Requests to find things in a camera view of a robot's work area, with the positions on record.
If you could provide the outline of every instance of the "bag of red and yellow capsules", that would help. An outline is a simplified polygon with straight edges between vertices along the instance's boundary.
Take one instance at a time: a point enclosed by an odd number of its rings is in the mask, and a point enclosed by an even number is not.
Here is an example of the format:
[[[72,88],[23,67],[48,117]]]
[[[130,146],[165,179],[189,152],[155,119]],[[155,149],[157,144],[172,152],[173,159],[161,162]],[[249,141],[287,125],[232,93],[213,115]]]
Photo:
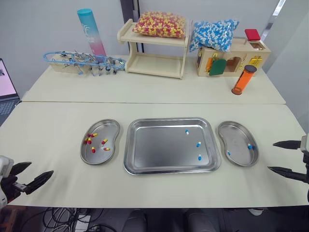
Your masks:
[[[155,37],[181,38],[185,36],[185,18],[170,12],[147,11],[132,31]]]

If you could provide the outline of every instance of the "wooden shelf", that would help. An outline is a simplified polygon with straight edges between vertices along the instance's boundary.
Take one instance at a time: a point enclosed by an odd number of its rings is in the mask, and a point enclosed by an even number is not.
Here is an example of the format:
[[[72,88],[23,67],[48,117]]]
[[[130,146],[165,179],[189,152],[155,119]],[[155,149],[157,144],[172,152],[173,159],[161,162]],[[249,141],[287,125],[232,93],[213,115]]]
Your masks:
[[[189,45],[189,29],[186,29],[186,36],[184,38],[162,38],[135,33],[132,31],[135,25],[136,23],[129,19],[117,33],[117,39],[121,44],[129,42],[130,45],[130,56],[125,66],[126,72],[181,79]],[[183,57],[138,53],[135,43],[183,47]]]
[[[128,72],[181,78],[182,57],[137,53]]]
[[[117,34],[118,41],[186,47],[185,37],[163,38],[163,37],[142,35],[132,31],[132,29],[135,28],[135,25],[136,23],[133,23],[133,20],[129,19],[126,22],[126,24],[118,31]]]

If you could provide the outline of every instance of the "kidney-shaped metal dish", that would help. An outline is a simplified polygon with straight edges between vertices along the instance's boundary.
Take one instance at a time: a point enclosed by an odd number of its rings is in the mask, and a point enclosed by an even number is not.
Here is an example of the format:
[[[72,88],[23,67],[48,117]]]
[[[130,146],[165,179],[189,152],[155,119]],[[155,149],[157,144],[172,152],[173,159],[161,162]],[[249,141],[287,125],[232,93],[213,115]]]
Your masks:
[[[124,165],[131,174],[212,172],[220,163],[202,118],[138,119],[128,127]]]
[[[105,119],[93,124],[82,140],[82,160],[88,164],[101,164],[109,160],[115,152],[115,141],[119,131],[120,125],[113,119]],[[91,144],[88,144],[87,139],[94,133],[97,133],[97,136],[92,137]]]
[[[242,167],[252,167],[259,158],[259,150],[251,133],[243,125],[226,121],[219,125],[226,157],[233,163]]]

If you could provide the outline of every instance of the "white table surface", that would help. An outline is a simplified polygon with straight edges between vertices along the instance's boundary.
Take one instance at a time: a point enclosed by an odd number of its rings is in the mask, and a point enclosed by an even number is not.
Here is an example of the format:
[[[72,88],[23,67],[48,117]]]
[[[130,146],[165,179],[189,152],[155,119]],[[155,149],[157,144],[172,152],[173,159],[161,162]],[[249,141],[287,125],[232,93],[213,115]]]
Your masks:
[[[138,118],[203,117],[215,130],[234,120],[249,129],[259,146],[259,162],[241,168],[221,155],[212,173],[134,176],[123,166],[126,131]],[[91,166],[80,159],[80,144],[95,122],[112,118],[121,125],[114,157]],[[12,204],[67,207],[264,207],[305,205],[308,185],[275,174],[267,166],[304,173],[302,153],[273,147],[282,140],[304,135],[285,105],[245,104],[122,104],[23,102],[0,127],[0,154],[15,163],[33,163],[18,175],[29,183],[43,172],[52,178],[31,195]]]
[[[119,71],[117,75],[76,75],[55,72],[49,67],[22,100],[26,102],[285,104],[285,100],[263,70],[251,79],[243,94],[239,96],[231,92],[238,78],[237,76],[197,76],[196,58],[187,58],[182,80],[125,71]]]

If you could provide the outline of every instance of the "white wall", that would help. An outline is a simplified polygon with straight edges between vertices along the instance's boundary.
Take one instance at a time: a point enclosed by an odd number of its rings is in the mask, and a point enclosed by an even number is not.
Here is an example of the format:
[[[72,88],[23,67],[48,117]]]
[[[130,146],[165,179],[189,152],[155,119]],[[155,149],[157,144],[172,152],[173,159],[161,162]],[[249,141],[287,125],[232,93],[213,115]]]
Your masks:
[[[215,22],[221,19],[240,21],[235,36],[245,36],[245,29],[255,28],[260,35],[279,0],[140,0],[140,13],[163,11],[180,14],[190,20]],[[146,45],[145,52],[165,55],[182,54],[182,49]]]
[[[20,96],[48,64],[48,51],[91,52],[77,10],[91,8],[108,55],[127,55],[117,31],[123,25],[120,0],[0,0],[0,57]]]
[[[309,132],[309,2],[287,0],[266,39],[272,51],[263,69]]]

